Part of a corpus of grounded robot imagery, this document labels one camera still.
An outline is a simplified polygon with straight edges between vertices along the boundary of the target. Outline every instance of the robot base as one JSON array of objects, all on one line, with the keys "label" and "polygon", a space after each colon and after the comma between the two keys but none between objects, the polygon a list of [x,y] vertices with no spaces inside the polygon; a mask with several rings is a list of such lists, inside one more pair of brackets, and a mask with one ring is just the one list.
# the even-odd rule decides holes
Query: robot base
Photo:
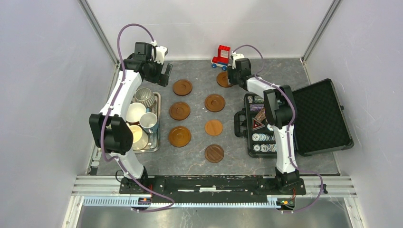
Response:
[{"label": "robot base", "polygon": [[[128,186],[122,181],[121,194],[141,194],[139,187]],[[148,185],[154,191],[171,197],[176,203],[259,203],[267,202],[267,196],[306,195],[303,179],[289,188],[279,189],[275,178],[263,175],[218,176],[153,176]],[[153,203],[169,203],[167,199],[153,197]]]},{"label": "robot base", "polygon": [[[148,179],[148,174],[147,170],[144,167],[143,175],[141,176],[138,181],[148,187],[149,189],[152,189],[152,184],[150,183]],[[147,193],[146,190],[142,189],[140,186],[136,184],[136,182],[130,178],[123,177],[121,180],[120,184],[120,189],[119,189],[120,194],[140,194],[140,193]]]},{"label": "robot base", "polygon": [[276,189],[280,192],[290,192],[293,188],[298,189],[298,186],[303,186],[303,180],[299,177],[298,170],[290,173],[281,173],[276,167],[274,181]]}]

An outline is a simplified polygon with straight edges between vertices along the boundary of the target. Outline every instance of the white wall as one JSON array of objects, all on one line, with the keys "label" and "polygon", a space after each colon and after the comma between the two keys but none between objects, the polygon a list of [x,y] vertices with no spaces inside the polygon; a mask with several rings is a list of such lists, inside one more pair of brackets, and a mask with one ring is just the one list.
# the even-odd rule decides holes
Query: white wall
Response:
[{"label": "white wall", "polygon": [[114,66],[78,1],[2,1],[0,227],[60,227]]},{"label": "white wall", "polygon": [[[301,57],[332,0],[88,0],[109,42],[126,24],[146,26],[168,59],[211,59],[219,44],[255,45],[264,57]],[[128,28],[123,56],[136,41],[149,42],[140,28]],[[258,57],[249,48],[241,50]]]},{"label": "white wall", "polygon": [[343,1],[307,61],[312,82],[335,83],[353,149],[338,152],[368,227],[401,227],[403,46],[401,0]]}]

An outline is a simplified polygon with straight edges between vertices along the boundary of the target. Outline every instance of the open case lid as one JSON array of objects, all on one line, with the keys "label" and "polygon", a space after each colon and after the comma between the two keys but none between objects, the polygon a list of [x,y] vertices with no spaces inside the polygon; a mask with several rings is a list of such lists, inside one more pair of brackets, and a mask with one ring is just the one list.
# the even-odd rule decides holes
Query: open case lid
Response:
[{"label": "open case lid", "polygon": [[296,152],[309,156],[354,146],[332,80],[308,85],[293,95],[298,111],[294,128]]}]

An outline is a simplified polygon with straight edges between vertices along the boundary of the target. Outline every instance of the wooden coaster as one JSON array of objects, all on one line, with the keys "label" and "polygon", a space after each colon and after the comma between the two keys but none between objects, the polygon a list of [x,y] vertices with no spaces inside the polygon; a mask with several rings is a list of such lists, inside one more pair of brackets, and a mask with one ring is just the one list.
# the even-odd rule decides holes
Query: wooden coaster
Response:
[{"label": "wooden coaster", "polygon": [[233,86],[233,85],[229,84],[229,81],[228,81],[228,72],[227,72],[227,71],[221,72],[221,73],[219,73],[219,74],[217,75],[217,83],[218,83],[221,87],[224,87],[224,88],[228,88],[228,87]]},{"label": "wooden coaster", "polygon": [[174,127],[170,132],[169,132],[169,142],[172,144],[172,146],[175,147],[184,147],[186,146],[189,142],[190,139],[192,138],[192,134],[190,133],[189,129],[186,127]]},{"label": "wooden coaster", "polygon": [[221,134],[223,127],[219,120],[210,120],[206,123],[204,129],[206,130],[207,134],[217,136]]},{"label": "wooden coaster", "polygon": [[204,106],[206,106],[207,110],[211,112],[219,112],[221,111],[224,106],[225,106],[225,100],[224,97],[218,95],[218,94],[212,94],[204,100]]},{"label": "wooden coaster", "polygon": [[211,163],[218,163],[224,158],[224,150],[219,145],[213,144],[206,148],[204,156]]},{"label": "wooden coaster", "polygon": [[169,109],[169,115],[171,115],[174,120],[184,120],[189,116],[189,114],[190,107],[185,102],[176,102],[171,105],[171,108]]},{"label": "wooden coaster", "polygon": [[179,96],[188,95],[192,89],[192,83],[186,79],[181,79],[173,84],[173,92]]}]

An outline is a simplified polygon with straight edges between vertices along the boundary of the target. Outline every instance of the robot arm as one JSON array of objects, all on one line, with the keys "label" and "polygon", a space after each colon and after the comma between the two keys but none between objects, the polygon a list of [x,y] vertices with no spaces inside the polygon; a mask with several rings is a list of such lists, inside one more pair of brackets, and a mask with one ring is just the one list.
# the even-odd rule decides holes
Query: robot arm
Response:
[{"label": "robot arm", "polygon": [[[168,49],[157,46],[156,41],[152,44],[136,42],[134,53],[123,60],[126,77],[123,78],[121,69],[107,103],[99,114],[91,114],[89,118],[91,132],[98,148],[101,147],[102,123],[107,118],[106,128],[103,129],[105,153],[117,157],[125,169],[136,179],[142,179],[147,175],[135,153],[128,152],[132,148],[133,134],[125,123],[126,114],[136,90],[144,80],[161,86],[168,85],[172,64],[167,65],[164,74],[161,73],[167,54]],[[106,116],[109,108],[112,110],[109,116]],[[124,173],[124,176],[130,179],[128,173]]]},{"label": "robot arm", "polygon": [[[280,188],[286,188],[298,183],[299,171],[290,161],[296,165],[294,156],[294,140],[291,138],[288,145],[287,125],[292,119],[292,110],[283,95],[273,86],[279,87],[290,99],[297,114],[294,97],[290,86],[268,85],[261,82],[260,77],[254,77],[251,73],[249,59],[242,54],[232,53],[232,66],[228,68],[229,83],[239,85],[246,91],[255,93],[264,98],[266,120],[271,125],[276,137],[277,163],[276,181]],[[290,136],[294,134],[294,125],[290,129]]]}]

